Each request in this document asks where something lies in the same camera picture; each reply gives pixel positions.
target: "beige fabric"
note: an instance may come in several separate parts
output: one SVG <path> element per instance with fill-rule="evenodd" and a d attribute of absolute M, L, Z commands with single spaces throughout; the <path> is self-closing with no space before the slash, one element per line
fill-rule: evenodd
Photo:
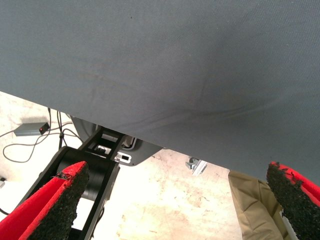
<path fill-rule="evenodd" d="M 230 171 L 229 183 L 244 240 L 290 240 L 282 207 L 266 182 Z"/>

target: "gray fabric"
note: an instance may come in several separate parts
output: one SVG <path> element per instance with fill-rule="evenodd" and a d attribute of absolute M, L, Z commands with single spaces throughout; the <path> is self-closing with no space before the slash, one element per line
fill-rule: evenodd
<path fill-rule="evenodd" d="M 0 90 L 265 179 L 320 184 L 319 1 L 1 1 Z"/>

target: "floor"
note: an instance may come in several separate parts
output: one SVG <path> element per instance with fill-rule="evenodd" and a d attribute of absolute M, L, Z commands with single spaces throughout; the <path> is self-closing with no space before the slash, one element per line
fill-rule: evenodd
<path fill-rule="evenodd" d="M 0 92 L 0 135 L 21 123 L 49 121 L 46 107 Z M 57 127 L 52 110 L 52 126 Z M 62 114 L 64 123 L 70 122 Z M 75 130 L 72 124 L 67 125 Z M 37 137 L 13 133 L 0 139 L 0 149 L 11 143 L 34 143 Z M 67 136 L 69 146 L 81 142 Z M 0 208 L 10 212 L 58 150 L 59 135 L 39 144 L 30 161 L 13 163 L 0 154 L 0 176 L 7 179 L 0 189 Z M 24 161 L 32 147 L 12 146 L 8 157 Z M 229 170 L 208 164 L 200 176 L 185 166 L 189 156 L 163 149 L 134 167 L 121 166 L 110 201 L 94 232 L 95 240 L 240 240 L 241 230 L 228 183 Z M 74 226 L 81 228 L 90 210 L 82 199 Z M 0 220 L 5 216 L 0 213 Z"/>

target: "electrical cable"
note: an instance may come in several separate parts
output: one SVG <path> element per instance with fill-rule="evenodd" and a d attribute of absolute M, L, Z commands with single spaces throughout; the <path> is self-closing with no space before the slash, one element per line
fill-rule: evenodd
<path fill-rule="evenodd" d="M 0 213 L 2 213 L 4 215 L 9 215 L 9 213 L 7 213 L 6 211 L 2 210 L 1 208 L 0 208 Z"/>
<path fill-rule="evenodd" d="M 63 131 L 62 131 L 61 112 L 58 111 L 58 110 L 56 111 L 56 119 L 57 119 L 58 126 L 59 126 L 59 129 L 60 129 L 60 136 L 59 136 L 60 140 L 59 140 L 59 147 L 58 147 L 58 149 L 60 149 L 60 148 L 62 148 L 62 141 L 64 142 L 64 144 L 65 144 L 66 146 L 68 146 L 68 145 L 67 145 L 67 142 L 66 142 L 66 140 L 65 140 L 64 133 L 63 133 Z"/>
<path fill-rule="evenodd" d="M 15 131 L 15 130 L 11 130 L 11 131 L 6 132 L 6 133 L 0 135 L 0 138 L 3 137 L 3 136 L 5 136 L 5 135 L 7 135 L 7 134 L 10 134 L 10 133 L 12 133 L 12 132 L 14 132 L 14 131 Z"/>
<path fill-rule="evenodd" d="M 5 146 L 5 147 L 3 148 L 3 150 L 2 150 L 2 154 L 3 154 L 3 156 L 4 156 L 7 160 L 9 160 L 9 161 L 11 161 L 11 162 L 14 162 L 14 163 L 23 164 L 23 163 L 28 162 L 28 161 L 31 159 L 31 157 L 32 157 L 32 155 L 33 155 L 33 153 L 34 153 L 34 151 L 35 151 L 36 145 L 38 145 L 38 144 L 42 143 L 44 140 L 46 140 L 46 138 L 49 136 L 49 134 L 50 134 L 50 132 L 51 132 L 52 119 L 51 119 L 51 109 L 50 109 L 50 108 L 48 108 L 48 112 L 49 112 L 49 118 L 50 118 L 50 125 L 49 125 L 50 128 L 49 128 L 48 134 L 39 136 L 39 137 L 36 139 L 36 141 L 35 141 L 34 144 L 12 143 L 12 144 L 9 144 L 9 145 Z M 16 161 L 16 160 L 13 160 L 13 159 L 7 157 L 6 154 L 5 154 L 6 148 L 8 148 L 8 147 L 10 147 L 10 146 L 29 146 L 29 147 L 32 147 L 32 146 L 33 146 L 33 148 L 32 148 L 32 151 L 31 151 L 31 153 L 30 153 L 30 155 L 29 155 L 29 158 L 28 158 L 27 160 L 25 160 L 25 161 Z"/>
<path fill-rule="evenodd" d="M 92 234 L 91 234 L 91 239 L 95 238 L 94 233 L 95 233 L 96 227 L 97 227 L 99 221 L 102 219 L 104 213 L 105 213 L 105 207 L 102 208 L 102 210 L 100 212 L 100 216 L 98 217 L 98 219 L 97 219 L 97 221 L 96 221 L 96 223 L 94 225 L 94 228 L 93 228 L 93 231 L 92 231 Z"/>
<path fill-rule="evenodd" d="M 72 130 L 70 130 L 69 128 L 65 128 L 65 129 L 63 129 L 63 131 L 62 131 L 62 133 L 64 134 L 64 132 L 65 131 L 69 131 L 69 132 L 71 132 L 73 135 L 74 135 L 74 137 L 77 137 L 82 143 L 84 143 L 85 141 L 83 141 L 77 134 L 75 134 L 75 132 L 73 132 Z"/>

